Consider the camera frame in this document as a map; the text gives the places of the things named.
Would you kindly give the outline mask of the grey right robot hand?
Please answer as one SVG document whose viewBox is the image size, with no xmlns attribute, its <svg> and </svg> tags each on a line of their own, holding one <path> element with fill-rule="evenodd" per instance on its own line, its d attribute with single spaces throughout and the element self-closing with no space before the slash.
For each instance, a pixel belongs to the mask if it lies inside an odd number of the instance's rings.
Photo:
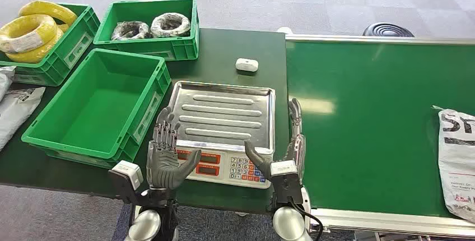
<svg viewBox="0 0 475 241">
<path fill-rule="evenodd" d="M 302 134 L 302 108 L 296 98 L 288 102 L 288 108 L 291 118 L 291 138 L 284 157 L 277 161 L 266 159 L 256 152 L 249 140 L 244 141 L 245 153 L 266 180 L 271 180 L 273 175 L 291 172 L 298 174 L 299 182 L 302 183 L 306 152 L 306 139 Z"/>
</svg>

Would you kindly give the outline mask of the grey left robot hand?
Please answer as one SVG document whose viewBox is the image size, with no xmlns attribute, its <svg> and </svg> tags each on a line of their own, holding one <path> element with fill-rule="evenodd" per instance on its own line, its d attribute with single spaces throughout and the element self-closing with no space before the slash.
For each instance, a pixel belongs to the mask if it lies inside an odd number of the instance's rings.
<svg viewBox="0 0 475 241">
<path fill-rule="evenodd" d="M 179 127 L 180 123 L 174 122 L 171 107 L 163 108 L 157 116 L 152 140 L 148 144 L 146 173 L 152 189 L 177 189 L 201 159 L 202 151 L 195 149 L 185 162 L 179 162 L 176 150 Z"/>
</svg>

